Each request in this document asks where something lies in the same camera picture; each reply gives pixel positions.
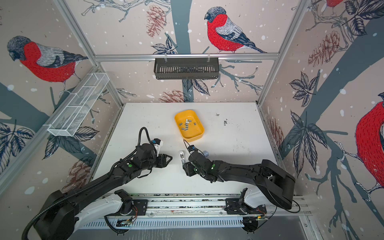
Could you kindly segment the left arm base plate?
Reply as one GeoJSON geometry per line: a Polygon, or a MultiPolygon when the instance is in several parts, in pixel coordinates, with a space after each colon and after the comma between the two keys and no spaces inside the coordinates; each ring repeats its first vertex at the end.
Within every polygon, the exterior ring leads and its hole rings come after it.
{"type": "Polygon", "coordinates": [[[123,204],[118,212],[109,214],[108,216],[145,216],[148,208],[148,200],[132,200],[130,204],[123,204]]]}

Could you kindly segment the yellow plastic tray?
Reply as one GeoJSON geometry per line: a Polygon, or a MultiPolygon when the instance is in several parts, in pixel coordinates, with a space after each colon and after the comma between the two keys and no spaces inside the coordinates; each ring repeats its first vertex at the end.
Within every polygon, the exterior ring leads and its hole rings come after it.
{"type": "Polygon", "coordinates": [[[186,110],[177,113],[174,120],[183,139],[187,142],[193,142],[203,137],[205,128],[195,111],[186,110]]]}

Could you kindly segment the white stapler top part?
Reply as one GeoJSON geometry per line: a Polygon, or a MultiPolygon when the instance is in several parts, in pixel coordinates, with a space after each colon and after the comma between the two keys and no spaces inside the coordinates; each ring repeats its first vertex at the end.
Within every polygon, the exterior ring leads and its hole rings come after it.
{"type": "Polygon", "coordinates": [[[182,162],[182,166],[184,166],[186,164],[186,159],[185,159],[184,151],[179,151],[179,156],[180,156],[180,159],[181,159],[181,162],[182,162]]]}

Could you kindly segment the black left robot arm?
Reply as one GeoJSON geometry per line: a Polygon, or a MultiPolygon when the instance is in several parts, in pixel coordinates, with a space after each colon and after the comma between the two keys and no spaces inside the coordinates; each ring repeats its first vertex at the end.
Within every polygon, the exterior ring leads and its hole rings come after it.
{"type": "Polygon", "coordinates": [[[144,170],[165,168],[172,156],[159,154],[153,144],[142,144],[123,159],[114,163],[103,176],[75,190],[51,193],[40,212],[28,223],[22,239],[35,228],[42,240],[66,240],[80,222],[79,213],[107,192],[140,178],[144,170]]]}

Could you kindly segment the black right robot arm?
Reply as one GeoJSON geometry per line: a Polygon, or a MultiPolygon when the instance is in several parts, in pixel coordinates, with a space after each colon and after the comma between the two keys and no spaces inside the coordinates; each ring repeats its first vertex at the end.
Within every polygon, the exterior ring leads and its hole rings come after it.
{"type": "Polygon", "coordinates": [[[273,205],[290,210],[292,208],[295,178],[270,160],[260,164],[235,165],[224,161],[210,161],[198,151],[191,152],[189,160],[182,159],[187,176],[199,175],[214,182],[240,182],[259,188],[273,205]]]}

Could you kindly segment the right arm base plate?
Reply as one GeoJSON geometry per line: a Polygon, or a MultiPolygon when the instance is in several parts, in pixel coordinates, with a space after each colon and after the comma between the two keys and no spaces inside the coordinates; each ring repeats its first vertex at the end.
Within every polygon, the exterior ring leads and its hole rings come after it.
{"type": "Polygon", "coordinates": [[[224,208],[228,215],[250,215],[259,214],[266,215],[267,209],[265,205],[259,205],[257,207],[251,207],[245,203],[245,195],[248,188],[244,188],[239,198],[227,198],[225,199],[226,206],[224,208]]]}

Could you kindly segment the aluminium mounting rail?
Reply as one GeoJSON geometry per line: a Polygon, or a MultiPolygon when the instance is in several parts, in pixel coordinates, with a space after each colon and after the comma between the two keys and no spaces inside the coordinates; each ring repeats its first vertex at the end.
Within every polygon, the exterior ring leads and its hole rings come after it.
{"type": "Polygon", "coordinates": [[[117,210],[117,196],[105,196],[82,210],[75,230],[106,229],[152,230],[182,228],[236,228],[262,224],[270,217],[299,217],[308,215],[302,204],[299,213],[287,212],[263,202],[251,213],[229,214],[226,208],[237,203],[237,195],[216,196],[143,196],[133,200],[133,210],[123,216],[117,210]]]}

